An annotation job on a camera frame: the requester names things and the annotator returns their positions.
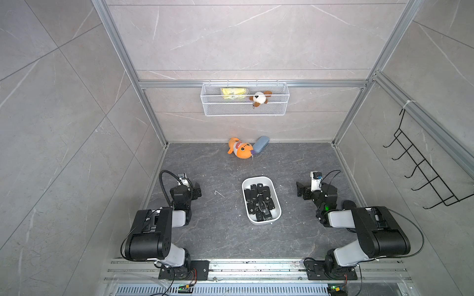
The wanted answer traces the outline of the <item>large black key front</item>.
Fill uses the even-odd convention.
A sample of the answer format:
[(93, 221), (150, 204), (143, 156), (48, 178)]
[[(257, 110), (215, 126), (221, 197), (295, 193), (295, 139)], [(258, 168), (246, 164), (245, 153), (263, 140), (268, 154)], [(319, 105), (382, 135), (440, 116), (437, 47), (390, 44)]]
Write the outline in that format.
[(271, 198), (270, 195), (270, 188), (268, 186), (264, 186), (262, 189), (262, 196), (265, 200), (269, 200)]

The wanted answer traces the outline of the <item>white storage box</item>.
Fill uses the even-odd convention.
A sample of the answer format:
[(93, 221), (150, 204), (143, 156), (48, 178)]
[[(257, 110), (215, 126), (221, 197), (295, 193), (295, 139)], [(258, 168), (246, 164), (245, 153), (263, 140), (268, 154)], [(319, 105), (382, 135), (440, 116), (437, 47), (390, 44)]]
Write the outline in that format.
[(282, 214), (272, 180), (266, 176), (245, 179), (242, 183), (247, 216), (252, 224), (276, 222)]

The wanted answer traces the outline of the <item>black key with buttons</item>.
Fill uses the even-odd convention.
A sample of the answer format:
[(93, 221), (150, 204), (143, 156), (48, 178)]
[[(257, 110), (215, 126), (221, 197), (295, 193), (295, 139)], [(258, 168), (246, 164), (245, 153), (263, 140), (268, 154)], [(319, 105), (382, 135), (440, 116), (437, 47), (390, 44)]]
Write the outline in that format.
[(272, 214), (271, 214), (271, 211), (268, 210), (268, 209), (264, 209), (264, 210), (262, 211), (262, 215), (263, 215), (265, 221), (267, 221), (267, 220), (272, 220), (272, 219), (273, 219), (273, 216), (272, 216)]

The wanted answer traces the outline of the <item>black VW key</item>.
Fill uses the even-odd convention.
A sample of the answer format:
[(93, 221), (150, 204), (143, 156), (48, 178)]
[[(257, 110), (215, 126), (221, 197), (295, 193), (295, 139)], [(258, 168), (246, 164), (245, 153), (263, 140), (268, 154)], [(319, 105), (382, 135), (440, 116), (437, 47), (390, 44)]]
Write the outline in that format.
[(258, 195), (257, 185), (251, 185), (250, 191), (252, 195)]

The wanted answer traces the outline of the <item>black car key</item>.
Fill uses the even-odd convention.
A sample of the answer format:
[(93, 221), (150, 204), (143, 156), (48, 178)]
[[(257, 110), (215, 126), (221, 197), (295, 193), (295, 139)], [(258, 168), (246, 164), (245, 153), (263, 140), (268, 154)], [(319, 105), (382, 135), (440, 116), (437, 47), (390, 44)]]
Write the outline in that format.
[(246, 202), (252, 202), (253, 201), (252, 191), (250, 189), (244, 190), (244, 196), (245, 196)]
[(248, 213), (250, 215), (254, 215), (255, 212), (256, 212), (256, 205), (254, 202), (248, 202), (247, 203), (247, 209), (248, 209)]
[(257, 222), (264, 222), (265, 215), (261, 211), (256, 211), (256, 220)]

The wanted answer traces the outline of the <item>black silver key front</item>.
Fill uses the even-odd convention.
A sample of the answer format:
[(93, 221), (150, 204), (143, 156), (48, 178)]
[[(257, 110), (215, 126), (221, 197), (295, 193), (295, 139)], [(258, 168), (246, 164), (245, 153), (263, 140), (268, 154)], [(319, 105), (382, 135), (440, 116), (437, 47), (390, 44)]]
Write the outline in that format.
[(259, 201), (258, 202), (258, 208), (262, 213), (265, 213), (267, 211), (267, 206), (264, 201)]

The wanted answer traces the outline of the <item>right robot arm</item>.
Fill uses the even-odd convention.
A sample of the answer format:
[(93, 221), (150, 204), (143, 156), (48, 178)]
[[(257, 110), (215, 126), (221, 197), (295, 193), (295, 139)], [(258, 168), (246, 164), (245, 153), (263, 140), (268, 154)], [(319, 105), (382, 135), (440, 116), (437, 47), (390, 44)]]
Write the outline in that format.
[(321, 182), (317, 187), (296, 183), (297, 196), (311, 200), (316, 209), (316, 218), (326, 228), (349, 229), (357, 239), (343, 247), (330, 249), (324, 260), (307, 257), (302, 260), (311, 281), (356, 280), (355, 268), (363, 262), (377, 259), (403, 259), (421, 253), (425, 246), (422, 230), (412, 225), (421, 235), (420, 249), (411, 253), (411, 242), (393, 217), (395, 211), (384, 207), (358, 207), (353, 201), (343, 202), (337, 208), (337, 188)]

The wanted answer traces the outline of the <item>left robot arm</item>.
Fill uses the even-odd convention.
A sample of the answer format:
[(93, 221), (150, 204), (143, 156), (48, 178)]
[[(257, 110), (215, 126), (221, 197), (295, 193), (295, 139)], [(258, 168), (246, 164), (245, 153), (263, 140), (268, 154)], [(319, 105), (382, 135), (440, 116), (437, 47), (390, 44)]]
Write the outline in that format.
[(130, 232), (120, 245), (120, 255), (128, 261), (152, 262), (164, 278), (195, 284), (198, 269), (193, 266), (189, 251), (172, 243), (172, 230), (190, 224), (191, 204), (202, 196), (201, 188), (185, 173), (176, 175), (169, 170), (160, 171), (159, 183), (168, 206), (137, 211)]

